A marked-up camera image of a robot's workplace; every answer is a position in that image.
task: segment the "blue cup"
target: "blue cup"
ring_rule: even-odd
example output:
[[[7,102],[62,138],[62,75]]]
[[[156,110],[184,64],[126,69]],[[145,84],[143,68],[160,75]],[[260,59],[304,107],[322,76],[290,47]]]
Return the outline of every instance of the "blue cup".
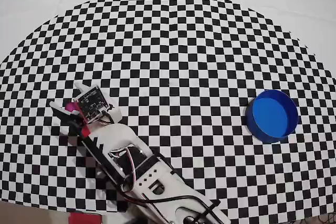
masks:
[[[263,143],[286,138],[298,125],[295,103],[285,93],[266,90],[253,99],[247,110],[247,127]]]

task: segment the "white robotic arm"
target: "white robotic arm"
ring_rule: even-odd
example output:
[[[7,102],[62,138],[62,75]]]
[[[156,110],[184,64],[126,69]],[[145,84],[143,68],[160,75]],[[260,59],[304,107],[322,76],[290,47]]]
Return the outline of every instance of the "white robotic arm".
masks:
[[[186,185],[160,153],[153,153],[130,127],[118,123],[122,116],[110,97],[102,93],[112,106],[109,110],[97,108],[94,114],[88,108],[94,109],[97,104],[101,106],[101,97],[98,99],[96,94],[89,95],[97,88],[78,83],[76,87],[82,91],[79,97],[85,97],[87,104],[75,104],[73,107],[78,110],[72,108],[71,113],[54,102],[50,106],[55,116],[76,130],[84,146],[125,200],[136,204],[156,223],[230,223],[218,208],[219,200],[212,203]]]

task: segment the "black cable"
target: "black cable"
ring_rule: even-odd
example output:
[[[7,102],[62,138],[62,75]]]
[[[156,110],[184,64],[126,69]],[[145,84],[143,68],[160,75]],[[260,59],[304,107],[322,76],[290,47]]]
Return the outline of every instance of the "black cable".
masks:
[[[318,219],[321,222],[321,224],[335,224],[336,222],[334,222],[333,220],[335,216],[336,216],[336,212],[331,212],[328,214],[328,219],[326,221],[321,220],[320,216],[318,216]]]
[[[125,192],[121,190],[121,188],[118,188],[118,192],[125,199],[131,200],[137,203],[142,203],[142,204],[155,204],[155,203],[169,202],[169,201],[175,201],[175,200],[181,200],[181,199],[193,199],[193,200],[196,200],[198,203],[200,203],[207,211],[209,211],[209,214],[218,223],[224,224],[212,210],[209,210],[209,206],[206,203],[204,203],[200,198],[193,196],[193,195],[182,195],[182,196],[175,196],[175,197],[164,198],[164,199],[137,199],[137,198],[133,198],[127,195]]]
[[[104,116],[107,116],[107,117],[109,118],[110,123],[114,123],[114,120],[113,120],[113,118],[112,118],[112,116],[111,116],[110,113],[108,113],[108,112],[105,111],[105,110],[103,110],[101,113],[102,113]]]

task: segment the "checkerboard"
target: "checkerboard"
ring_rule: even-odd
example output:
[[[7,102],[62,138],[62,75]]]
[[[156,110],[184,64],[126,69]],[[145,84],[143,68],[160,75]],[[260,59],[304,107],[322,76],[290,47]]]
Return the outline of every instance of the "checkerboard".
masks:
[[[0,197],[63,211],[125,205],[73,132],[52,116],[75,80],[98,84],[123,123],[169,158],[232,223],[334,211],[336,81],[299,39],[229,0],[97,0],[44,23],[0,65]],[[246,127],[266,89],[299,125],[262,144]]]

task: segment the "wire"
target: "wire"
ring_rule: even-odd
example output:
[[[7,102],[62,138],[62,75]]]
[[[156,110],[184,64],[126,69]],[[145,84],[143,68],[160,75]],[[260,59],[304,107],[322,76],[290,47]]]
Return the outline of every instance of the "wire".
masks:
[[[137,199],[137,198],[133,198],[133,197],[127,195],[124,191],[122,191],[121,187],[118,188],[118,192],[125,199],[128,199],[128,200],[131,200],[133,202],[136,202],[137,204],[155,204],[155,203],[169,202],[169,201],[175,201],[175,200],[181,200],[181,199],[193,199],[193,200],[196,200],[198,203],[200,203],[206,210],[209,210],[208,205],[206,203],[204,203],[200,198],[198,198],[198,197],[196,197],[194,195],[182,195],[182,196],[175,196],[175,197],[164,198],[164,199]],[[224,224],[212,210],[209,210],[209,214],[218,223]]]
[[[129,161],[130,161],[130,163],[131,163],[132,179],[133,179],[132,187],[131,187],[129,190],[127,190],[127,192],[129,192],[129,191],[133,191],[134,186],[135,186],[135,183],[137,182],[137,181],[136,181],[135,165],[134,165],[134,161],[133,161],[133,158],[132,158],[132,154],[131,154],[130,150],[128,149],[129,146],[127,146],[127,147],[123,147],[123,148],[120,148],[120,149],[117,149],[117,150],[110,150],[109,153],[108,153],[108,155],[109,155],[110,157],[114,157],[114,158],[120,158],[120,156],[122,155],[121,153],[124,152],[124,151],[126,151],[126,153],[127,153],[128,159],[129,159]],[[123,192],[126,192],[126,191],[123,189],[123,185],[121,185],[121,190],[122,190]]]
[[[129,160],[131,162],[132,174],[133,174],[133,183],[132,183],[132,187],[131,187],[131,189],[129,191],[133,191],[135,183],[137,182],[136,181],[136,173],[135,173],[135,165],[134,165],[134,161],[133,161],[131,152],[130,152],[130,150],[127,147],[126,147],[126,152],[127,152],[128,158],[129,158]]]
[[[318,216],[318,219],[321,222],[321,224],[334,224],[334,223],[336,223],[336,222],[334,222],[334,217],[335,216],[336,216],[336,212],[331,212],[331,213],[328,214],[328,220],[323,221],[323,220],[321,220],[320,216]]]
[[[114,120],[113,120],[112,116],[110,115],[110,113],[108,113],[108,112],[105,111],[105,110],[101,111],[101,113],[102,113],[102,116],[101,116],[101,117],[99,117],[99,118],[97,118],[97,119],[95,119],[95,120],[93,120],[92,122],[87,123],[87,124],[96,123],[96,122],[98,122],[98,121],[99,121],[100,123],[105,123],[105,124],[112,124],[112,123],[114,123]],[[110,120],[110,122],[103,120],[102,118],[103,118],[104,116],[108,117],[109,120]]]

